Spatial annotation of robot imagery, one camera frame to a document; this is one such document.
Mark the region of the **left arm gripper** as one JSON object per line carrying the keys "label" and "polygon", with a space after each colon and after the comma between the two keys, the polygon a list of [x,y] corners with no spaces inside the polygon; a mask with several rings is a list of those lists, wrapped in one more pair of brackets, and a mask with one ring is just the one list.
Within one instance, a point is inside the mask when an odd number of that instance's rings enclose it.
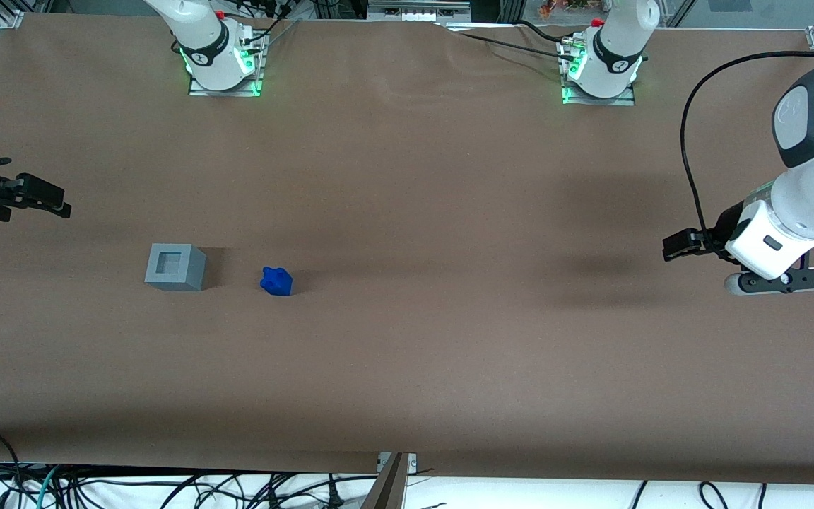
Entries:
{"label": "left arm gripper", "polygon": [[772,200],[742,201],[720,213],[714,229],[680,230],[663,239],[663,260],[716,255],[714,239],[734,264],[776,279],[814,248],[814,207]]}

